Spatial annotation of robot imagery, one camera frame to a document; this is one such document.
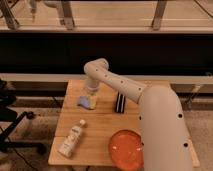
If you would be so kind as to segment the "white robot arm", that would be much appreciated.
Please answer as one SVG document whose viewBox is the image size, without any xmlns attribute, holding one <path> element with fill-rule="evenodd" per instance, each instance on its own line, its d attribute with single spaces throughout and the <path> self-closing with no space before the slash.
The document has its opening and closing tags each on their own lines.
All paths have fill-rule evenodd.
<svg viewBox="0 0 213 171">
<path fill-rule="evenodd" d="M 84 65 L 85 89 L 94 94 L 103 82 L 139 105 L 144 171 L 193 171 L 188 130 L 177 94 L 167 86 L 114 74 L 106 59 Z"/>
</svg>

